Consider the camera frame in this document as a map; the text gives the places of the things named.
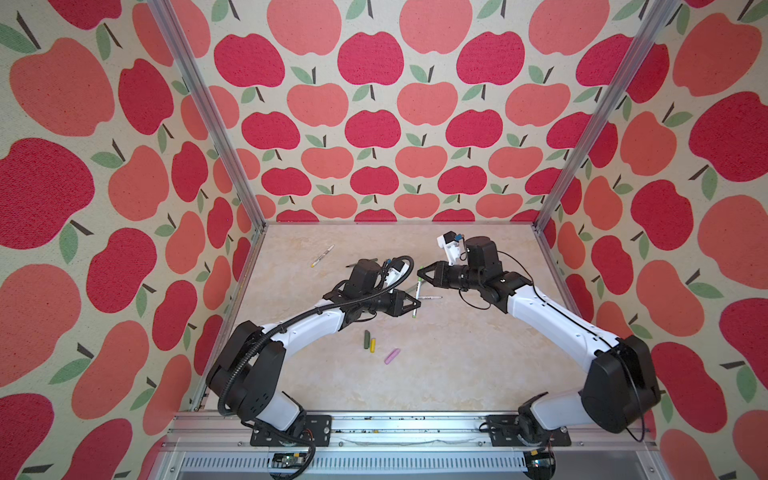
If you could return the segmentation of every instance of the green leaf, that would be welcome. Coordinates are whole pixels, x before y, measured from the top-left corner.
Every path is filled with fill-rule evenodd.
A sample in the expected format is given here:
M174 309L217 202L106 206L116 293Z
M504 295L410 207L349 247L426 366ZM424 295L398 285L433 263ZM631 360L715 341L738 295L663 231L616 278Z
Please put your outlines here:
M640 256L643 257L643 260L645 260L645 257L648 256L648 249L650 248L648 235L645 233L640 235L640 238L637 240L637 248L640 250Z
M100 151L91 157L91 160L106 168L119 168L123 166L123 161L120 157L108 151Z
M462 97L462 100L471 100L478 95L480 95L480 92L482 91L482 84L475 85L474 87L467 90L467 93L464 94Z
M768 0L763 0L750 8L750 10L741 18L741 21L744 23L757 22L766 15L768 15Z
M189 95L190 91L187 90L187 87L182 82L174 80L170 84L173 85L174 89L180 94Z
M165 224L160 225L157 230L154 231L154 234L159 237L170 237L174 234L174 229L171 225Z
M427 80L429 79L429 77L427 77L427 72L425 72L424 69L418 65L411 65L411 73L416 80L422 82L423 84L427 83Z
M677 33L685 35L685 29L688 28L688 20L690 19L690 7L683 3L680 11L677 13Z
M346 19L358 18L366 10L366 0L354 0L346 10Z
M638 336L642 339L652 339L653 336L650 334L647 328L645 328L642 325L637 325L636 323L633 323L632 325L629 325L629 328L632 330L632 333L635 334L635 336Z
M306 73L306 70L299 67L291 67L291 71L294 75L296 75L296 78L298 78L300 81L312 85L312 75Z
M214 22L221 22L230 12L230 3L227 0L216 0L214 7L210 10L210 19Z
M672 399L669 395L661 396L661 414L664 415L664 420L667 420L667 423L672 419L674 407L672 406Z
M160 153L164 153L165 147L168 145L168 137L162 127L157 129L157 145L160 146Z
M360 101L363 98L368 96L368 93L371 91L371 87L368 85L363 85L362 87L355 90L355 94L352 96L352 101Z
M109 54L112 52L112 40L109 38L107 26L103 23L96 28L96 46L101 60L109 58Z
M318 137L315 137L314 135L304 135L307 140L310 141L312 145L318 148L324 148L323 141L320 140Z
M720 291L709 283L696 282L688 286L690 291L702 298L723 298Z
M557 160L558 158L560 158L563 155L565 155L565 152L567 152L567 151L568 151L567 148L563 148L562 150L557 150L552 155L550 155L549 157L546 157L544 159L544 161Z
M457 158L464 157L467 154L468 151L469 151L469 147L459 148L456 151L456 153L453 154L453 156L451 157L451 160L455 160Z
M631 0L631 2L621 7L621 10L619 10L618 13L614 15L613 19L624 20L626 17L635 13L637 10L640 10L640 7L643 6L644 2L645 0Z
M535 84L544 83L544 72L541 71L541 69L536 65L531 65L528 67L528 74L531 75L531 80L533 80Z
M144 311L147 310L147 291L143 287L139 287L139 291L136 294L136 313L139 316L144 316Z
M624 195L630 193L632 190L634 190L634 187L632 187L630 184L618 184L614 188L614 192L616 192L619 195Z
M19 53L37 51L35 45L24 34L0 23L0 43Z
M48 384L54 385L55 383L62 383L66 382L67 380L72 380L74 377L83 373L90 364L91 359L72 360L67 365L62 366L58 372L53 375L53 378L51 378L51 381L48 382Z
M240 96L240 103L241 104L247 104L253 101L253 99L256 98L256 87L248 87L245 90L243 90L243 95Z
M745 365L739 369L736 374L736 386L739 387L739 393L747 403L755 398L755 392L757 392L757 379L750 367Z
M480 8L477 18L490 17L500 6L502 6L502 0L488 0L485 5Z
M192 329L187 327L184 329L184 349L190 349L190 342L192 341Z
M670 115L667 121L664 122L664 125L669 128L676 127L677 125L682 125L689 121L691 117L693 117L693 115L686 111L678 111L676 114Z
M406 134L406 137L408 138L408 141L411 142L412 145L415 145L416 147L422 146L422 139L419 137L416 137L414 134Z
M576 97L576 100L574 100L574 103L579 103L582 101L589 100L590 98L594 97L594 95L600 90L600 87L592 87L588 88L587 90L582 91L578 97Z
M709 167L701 176L701 193L707 200L712 200L712 197L715 196L715 190L717 190L717 172L714 168Z
M149 402L149 399L152 398L153 394L154 394L154 389L153 388L148 388L148 389L144 390L142 393L139 394L138 397L136 397L136 399L134 400L133 404L131 404L131 410L135 410L135 409L143 406L145 403Z
M78 232L71 223L64 225L58 235L58 249L66 263L70 263L78 252Z
M626 121L629 121L629 116L632 113L632 99L629 98L629 95L624 99L624 104L621 105L621 116L624 117Z

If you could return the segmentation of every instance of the apple pattern fabric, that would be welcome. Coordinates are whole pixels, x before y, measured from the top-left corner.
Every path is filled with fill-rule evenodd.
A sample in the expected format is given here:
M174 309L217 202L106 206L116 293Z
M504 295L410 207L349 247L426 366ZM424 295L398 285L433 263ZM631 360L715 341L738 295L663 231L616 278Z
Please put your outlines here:
M581 315L652 348L678 479L768 478L766 13L681 3L550 223Z
M0 24L0 479L146 479L254 228L146 3L9 0Z
M624 0L193 1L198 67L222 118L239 108L226 127L269 222L531 222L643 17ZM668 69L655 48L633 101ZM617 148L610 124L595 166Z

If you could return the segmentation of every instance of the apple pattern wallpaper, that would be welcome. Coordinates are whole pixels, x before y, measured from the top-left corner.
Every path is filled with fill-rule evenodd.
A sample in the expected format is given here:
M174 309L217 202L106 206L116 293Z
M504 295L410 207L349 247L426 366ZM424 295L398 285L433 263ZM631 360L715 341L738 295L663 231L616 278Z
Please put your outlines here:
M163 45L145 2L0 4L1 480L145 479L229 309L254 229Z
M532 221L648 8L193 1L211 35L198 67L268 222ZM659 81L668 61L644 69ZM634 85L632 101L657 87ZM616 148L609 126L594 161Z
M548 227L581 315L651 348L677 480L768 478L766 14L681 2Z

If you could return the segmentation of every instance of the pink chalk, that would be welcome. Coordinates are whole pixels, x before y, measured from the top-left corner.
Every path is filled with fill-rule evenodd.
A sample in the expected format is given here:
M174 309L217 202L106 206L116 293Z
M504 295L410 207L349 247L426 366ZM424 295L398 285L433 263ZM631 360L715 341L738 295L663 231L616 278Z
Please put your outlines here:
M386 360L384 360L384 364L385 364L385 365L389 365L389 362L393 361L393 360L395 359L395 357L397 356L397 354L398 354L398 353L400 353L400 349L394 349L394 350L392 351L392 353L390 353L390 354L389 354L389 355L386 357Z

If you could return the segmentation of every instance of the beige marble surface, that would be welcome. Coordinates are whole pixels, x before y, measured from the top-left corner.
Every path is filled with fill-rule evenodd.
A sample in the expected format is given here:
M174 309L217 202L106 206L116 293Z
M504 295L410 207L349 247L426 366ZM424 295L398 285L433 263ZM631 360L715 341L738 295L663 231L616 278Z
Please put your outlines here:
M237 322L261 325L310 308L359 258L410 255L417 268L445 254L436 238L454 230L486 235L523 262L537 286L562 303L531 228L522 225L270 225ZM336 246L315 268L310 264ZM501 256L506 270L518 270ZM404 282L416 282L415 272ZM422 286L416 318L380 313L367 323L326 336L287 359L278 389L307 409L507 410L544 391L584 384L576 363L532 327L496 309L465 305L454 290ZM476 292L465 298L478 306ZM362 347L368 329L376 352ZM389 365L384 359L400 348ZM216 408L215 397L206 408Z

